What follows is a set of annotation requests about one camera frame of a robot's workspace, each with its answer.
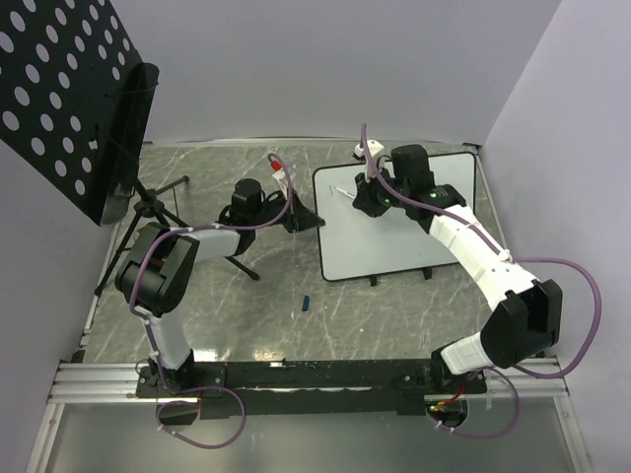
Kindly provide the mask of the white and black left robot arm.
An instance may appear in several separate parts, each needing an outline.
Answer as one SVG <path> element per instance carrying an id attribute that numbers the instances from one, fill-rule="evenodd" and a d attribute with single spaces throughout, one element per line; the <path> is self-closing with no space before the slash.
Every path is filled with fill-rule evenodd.
<path id="1" fill-rule="evenodd" d="M 196 381 L 194 355 L 177 313 L 194 265 L 235 258 L 253 245 L 257 230 L 275 225 L 294 234 L 322 227 L 325 220 L 296 191 L 267 195 L 259 181 L 244 178 L 235 184 L 216 224 L 196 230 L 152 223 L 132 246 L 114 284 L 142 320 L 150 341 L 151 373 L 169 394 L 182 396 Z"/>

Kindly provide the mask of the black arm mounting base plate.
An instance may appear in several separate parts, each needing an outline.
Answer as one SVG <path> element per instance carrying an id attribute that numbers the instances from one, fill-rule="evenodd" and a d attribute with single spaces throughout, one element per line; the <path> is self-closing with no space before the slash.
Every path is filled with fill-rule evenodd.
<path id="1" fill-rule="evenodd" d="M 136 396 L 198 401 L 200 418 L 239 416 L 222 387 L 236 392 L 250 416 L 394 412 L 423 416 L 426 402 L 487 392 L 482 374 L 439 372 L 429 359 L 281 362 L 199 362 L 191 388 L 170 391 L 150 367 L 140 371 Z"/>

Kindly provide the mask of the white whiteboard marker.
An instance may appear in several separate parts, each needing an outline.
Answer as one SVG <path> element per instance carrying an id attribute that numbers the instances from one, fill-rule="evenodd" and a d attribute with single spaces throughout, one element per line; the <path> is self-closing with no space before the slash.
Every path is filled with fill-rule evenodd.
<path id="1" fill-rule="evenodd" d="M 337 187 L 337 186 L 332 186 L 332 187 L 331 187 L 331 189 L 333 189 L 333 190 L 337 191 L 337 192 L 338 192 L 338 193 L 340 193 L 341 195 L 343 195 L 343 196 L 345 196 L 345 197 L 347 197 L 347 198 L 349 198 L 349 199 L 351 199 L 351 200 L 354 200 L 354 199 L 355 199 L 355 195 L 354 195 L 354 194 L 352 194 L 352 193 L 350 193 L 350 192 L 348 192 L 348 191 L 346 191 L 346 190 L 344 190 L 344 189 L 342 189 L 342 188 L 340 188 L 340 187 Z"/>

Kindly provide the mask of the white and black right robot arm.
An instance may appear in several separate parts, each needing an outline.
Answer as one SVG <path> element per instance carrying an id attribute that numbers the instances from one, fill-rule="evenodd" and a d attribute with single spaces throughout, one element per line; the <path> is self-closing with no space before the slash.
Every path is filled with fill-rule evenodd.
<path id="1" fill-rule="evenodd" d="M 526 271 L 452 185 L 436 182 L 423 146 L 404 145 L 387 154 L 380 142 L 369 140 L 356 145 L 353 156 L 365 166 L 354 178 L 354 208 L 371 218 L 403 210 L 456 258 L 491 309 L 477 333 L 432 352 L 429 373 L 438 390 L 452 392 L 470 373 L 512 368 L 558 342 L 561 288 Z"/>

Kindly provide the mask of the aluminium rail frame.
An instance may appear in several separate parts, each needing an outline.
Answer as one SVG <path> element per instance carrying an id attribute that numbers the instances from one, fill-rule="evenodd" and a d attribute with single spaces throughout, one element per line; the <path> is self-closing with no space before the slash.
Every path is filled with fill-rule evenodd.
<path id="1" fill-rule="evenodd" d="M 591 469 L 557 361 L 557 283 L 454 248 L 400 209 L 352 205 L 363 167 L 291 157 L 205 190 L 238 236 L 151 223 L 109 293 L 141 365 L 55 377 L 36 472 L 559 472 Z"/>

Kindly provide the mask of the black perforated music stand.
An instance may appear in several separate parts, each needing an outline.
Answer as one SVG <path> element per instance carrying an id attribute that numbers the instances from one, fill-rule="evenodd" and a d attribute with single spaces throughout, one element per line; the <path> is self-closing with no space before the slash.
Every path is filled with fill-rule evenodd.
<path id="1" fill-rule="evenodd" d="M 96 226 L 138 189 L 158 83 L 110 2 L 2 2 L 1 139 Z"/>

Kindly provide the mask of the white whiteboard with black frame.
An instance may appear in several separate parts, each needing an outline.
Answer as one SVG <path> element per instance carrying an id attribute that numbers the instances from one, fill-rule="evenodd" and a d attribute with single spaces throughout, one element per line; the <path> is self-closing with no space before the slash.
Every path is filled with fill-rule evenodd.
<path id="1" fill-rule="evenodd" d="M 321 274 L 336 282 L 453 264 L 456 258 L 428 236 L 402 209 L 371 218 L 353 200 L 331 189 L 356 194 L 361 164 L 329 166 L 313 174 L 315 211 L 325 220 L 317 229 Z"/>

